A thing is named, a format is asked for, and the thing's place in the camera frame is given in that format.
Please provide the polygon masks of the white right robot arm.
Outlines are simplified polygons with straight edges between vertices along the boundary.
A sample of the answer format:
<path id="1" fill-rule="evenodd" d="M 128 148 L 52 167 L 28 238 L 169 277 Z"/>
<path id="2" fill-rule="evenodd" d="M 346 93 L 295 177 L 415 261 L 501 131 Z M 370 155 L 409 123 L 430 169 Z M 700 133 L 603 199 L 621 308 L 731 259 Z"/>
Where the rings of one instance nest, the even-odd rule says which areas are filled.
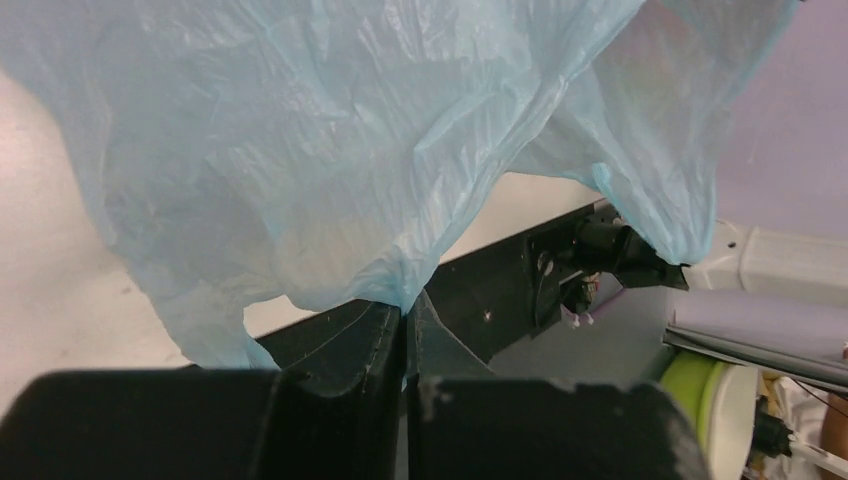
<path id="1" fill-rule="evenodd" d="M 682 269 L 692 290 L 733 290 L 847 306 L 847 242 L 716 222 L 709 254 Z"/>

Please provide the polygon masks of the light blue plastic grocery bag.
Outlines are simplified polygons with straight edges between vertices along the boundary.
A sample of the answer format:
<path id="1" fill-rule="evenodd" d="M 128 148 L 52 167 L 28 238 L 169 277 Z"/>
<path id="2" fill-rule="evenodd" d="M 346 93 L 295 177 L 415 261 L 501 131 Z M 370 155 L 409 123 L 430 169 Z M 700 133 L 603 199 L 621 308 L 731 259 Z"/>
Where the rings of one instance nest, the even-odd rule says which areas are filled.
<path id="1" fill-rule="evenodd" d="M 408 311 L 507 172 L 709 252 L 729 103 L 793 1 L 5 1 L 1 65 L 184 356 L 268 368 L 243 311 Z"/>

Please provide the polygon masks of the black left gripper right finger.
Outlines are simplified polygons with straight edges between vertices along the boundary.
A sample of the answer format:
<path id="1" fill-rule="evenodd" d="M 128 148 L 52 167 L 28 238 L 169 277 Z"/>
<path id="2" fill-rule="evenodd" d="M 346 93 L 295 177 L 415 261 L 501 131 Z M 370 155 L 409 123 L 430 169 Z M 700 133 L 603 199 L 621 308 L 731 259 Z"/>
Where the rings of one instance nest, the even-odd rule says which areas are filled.
<path id="1" fill-rule="evenodd" d="M 427 294 L 407 325 L 412 479 L 707 479 L 694 430 L 653 382 L 499 377 Z"/>

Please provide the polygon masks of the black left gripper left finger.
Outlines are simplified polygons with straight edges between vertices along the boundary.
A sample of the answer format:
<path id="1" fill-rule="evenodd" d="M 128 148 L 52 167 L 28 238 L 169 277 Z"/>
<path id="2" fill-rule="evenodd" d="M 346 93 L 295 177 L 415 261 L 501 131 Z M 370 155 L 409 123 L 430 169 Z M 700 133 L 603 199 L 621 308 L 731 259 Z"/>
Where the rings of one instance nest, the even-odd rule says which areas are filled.
<path id="1" fill-rule="evenodd" d="M 5 479 L 391 479 L 403 321 L 357 302 L 267 337 L 283 369 L 66 370 L 1 423 Z"/>

